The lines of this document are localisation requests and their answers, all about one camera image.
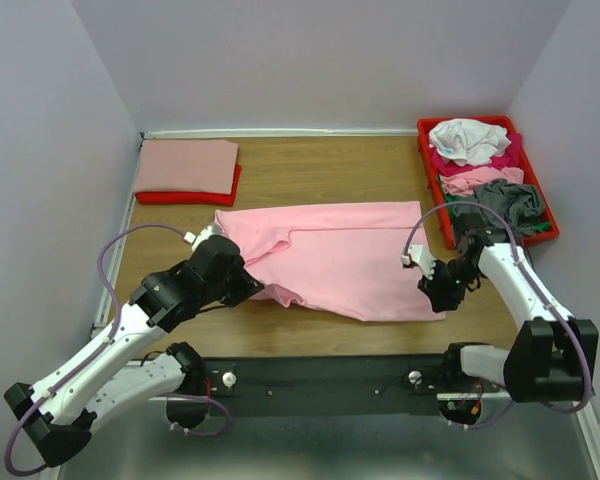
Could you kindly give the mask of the light pink t-shirt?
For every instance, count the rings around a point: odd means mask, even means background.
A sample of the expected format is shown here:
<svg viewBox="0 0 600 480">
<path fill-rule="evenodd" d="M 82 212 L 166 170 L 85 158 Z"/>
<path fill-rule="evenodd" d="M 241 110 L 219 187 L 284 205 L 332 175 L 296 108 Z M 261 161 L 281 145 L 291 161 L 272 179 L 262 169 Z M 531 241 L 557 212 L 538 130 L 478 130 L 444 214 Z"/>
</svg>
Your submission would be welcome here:
<svg viewBox="0 0 600 480">
<path fill-rule="evenodd" d="M 427 241 L 419 202 L 315 204 L 217 211 L 215 222 L 264 284 L 259 301 L 299 305 L 365 322 L 438 321 L 403 267 L 408 238 Z"/>
</svg>

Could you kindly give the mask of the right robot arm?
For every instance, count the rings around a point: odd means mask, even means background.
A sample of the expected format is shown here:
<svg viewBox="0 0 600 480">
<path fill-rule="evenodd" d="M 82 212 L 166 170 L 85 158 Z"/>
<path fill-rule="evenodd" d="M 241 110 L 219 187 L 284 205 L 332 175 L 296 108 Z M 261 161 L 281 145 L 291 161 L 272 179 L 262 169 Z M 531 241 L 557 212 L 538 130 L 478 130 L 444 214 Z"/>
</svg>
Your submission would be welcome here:
<svg viewBox="0 0 600 480">
<path fill-rule="evenodd" d="M 582 408 L 593 395 L 598 330 L 576 318 L 542 283 L 508 225 L 488 226 L 480 215 L 461 215 L 458 255 L 444 262 L 410 236 L 401 261 L 421 272 L 419 290 L 436 313 L 456 310 L 488 279 L 507 306 L 518 333 L 509 349 L 476 342 L 449 345 L 440 379 L 460 392 L 476 379 L 503 388 L 517 403 Z"/>
</svg>

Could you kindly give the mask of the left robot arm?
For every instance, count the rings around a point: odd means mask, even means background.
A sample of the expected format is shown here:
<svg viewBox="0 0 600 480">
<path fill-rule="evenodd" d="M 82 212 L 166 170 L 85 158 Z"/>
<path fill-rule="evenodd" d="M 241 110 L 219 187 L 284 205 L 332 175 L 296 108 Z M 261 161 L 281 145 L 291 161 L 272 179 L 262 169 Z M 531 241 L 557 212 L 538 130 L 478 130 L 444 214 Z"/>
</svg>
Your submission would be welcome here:
<svg viewBox="0 0 600 480">
<path fill-rule="evenodd" d="M 212 401 L 204 360 L 186 342 L 170 345 L 137 372 L 122 371 L 180 324 L 235 307 L 264 288 L 247 272 L 239 247 L 214 226 L 179 235 L 191 247 L 188 259 L 148 274 L 127 303 L 114 304 L 113 321 L 65 364 L 33 384 L 17 382 L 5 392 L 18 420 L 4 453 L 9 473 L 27 474 L 12 461 L 20 432 L 29 437 L 42 466 L 53 468 L 76 456 L 108 420 L 146 399 Z"/>
</svg>

